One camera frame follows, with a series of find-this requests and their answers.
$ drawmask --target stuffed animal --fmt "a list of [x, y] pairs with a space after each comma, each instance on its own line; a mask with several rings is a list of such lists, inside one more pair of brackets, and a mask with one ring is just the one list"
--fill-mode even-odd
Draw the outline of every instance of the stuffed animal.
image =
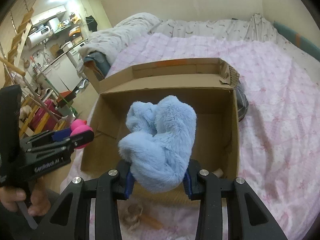
[[134, 102], [126, 125], [132, 133], [119, 141], [119, 153], [131, 163], [134, 178], [153, 193], [177, 187], [195, 141], [193, 108], [175, 96], [167, 96], [157, 105]]

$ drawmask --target cardboard box flap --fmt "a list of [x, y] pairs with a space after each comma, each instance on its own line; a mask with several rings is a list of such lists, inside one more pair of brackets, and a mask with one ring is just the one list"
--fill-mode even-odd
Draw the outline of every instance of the cardboard box flap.
[[130, 66], [100, 82], [100, 93], [202, 87], [232, 89], [239, 74], [219, 58], [173, 59]]

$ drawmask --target pink plaid blanket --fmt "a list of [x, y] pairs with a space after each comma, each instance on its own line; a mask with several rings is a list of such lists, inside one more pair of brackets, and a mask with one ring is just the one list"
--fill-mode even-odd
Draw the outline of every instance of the pink plaid blanket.
[[[302, 239], [320, 212], [317, 86], [272, 42], [168, 38], [160, 33], [143, 36], [120, 52], [108, 76], [130, 65], [192, 57], [220, 57], [240, 73], [250, 105], [239, 124], [239, 175], [262, 199], [288, 239]], [[189, 218], [176, 217], [179, 230]], [[161, 234], [153, 239], [162, 239]]]

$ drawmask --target light blue plush toy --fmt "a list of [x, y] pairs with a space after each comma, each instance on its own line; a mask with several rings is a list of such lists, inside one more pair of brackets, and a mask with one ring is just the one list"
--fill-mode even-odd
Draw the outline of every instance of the light blue plush toy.
[[151, 192], [165, 192], [183, 180], [196, 133], [196, 113], [175, 96], [157, 105], [134, 102], [127, 114], [130, 134], [119, 141], [135, 179]]

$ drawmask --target silver bolt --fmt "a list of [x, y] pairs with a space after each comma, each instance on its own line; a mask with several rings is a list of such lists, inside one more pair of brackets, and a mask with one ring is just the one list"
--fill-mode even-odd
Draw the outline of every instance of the silver bolt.
[[245, 180], [244, 180], [244, 178], [238, 177], [238, 178], [236, 178], [236, 182], [239, 184], [244, 184]]
[[116, 176], [116, 175], [118, 174], [118, 171], [117, 171], [117, 170], [110, 170], [110, 171], [108, 172], [108, 174], [109, 174], [110, 176]]
[[207, 175], [209, 174], [209, 171], [207, 171], [207, 170], [201, 170], [201, 171], [199, 171], [199, 173], [200, 173], [200, 175], [202, 175], [202, 176], [207, 176]]
[[79, 182], [81, 182], [81, 178], [80, 177], [75, 177], [75, 178], [72, 179], [72, 182], [74, 184], [78, 184]]

